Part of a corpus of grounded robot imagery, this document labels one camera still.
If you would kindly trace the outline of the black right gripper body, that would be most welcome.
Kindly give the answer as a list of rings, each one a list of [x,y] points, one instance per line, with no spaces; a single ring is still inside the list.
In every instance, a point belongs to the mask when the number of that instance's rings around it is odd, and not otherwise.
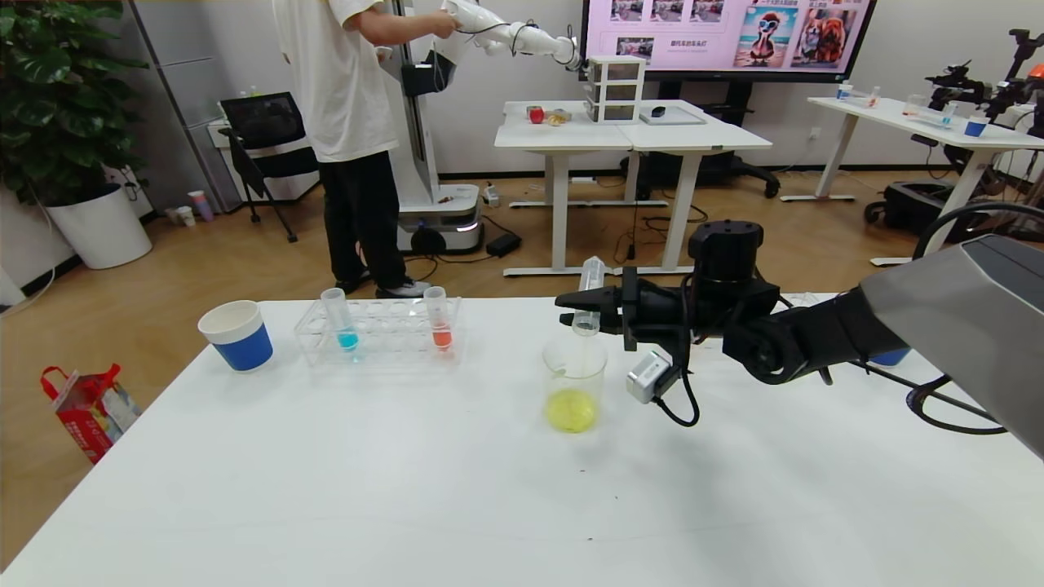
[[[624,349],[652,343],[679,352],[690,343],[688,300],[681,287],[665,287],[639,276],[636,267],[622,273],[622,336]]]

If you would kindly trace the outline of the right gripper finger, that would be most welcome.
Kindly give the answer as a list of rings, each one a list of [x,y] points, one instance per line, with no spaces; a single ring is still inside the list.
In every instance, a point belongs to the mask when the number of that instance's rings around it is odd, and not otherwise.
[[[574,311],[559,315],[559,322],[576,335],[622,334],[622,316],[597,311]]]
[[[555,298],[557,307],[570,311],[616,312],[620,304],[622,304],[622,294],[617,286],[570,291],[570,294],[561,294]]]

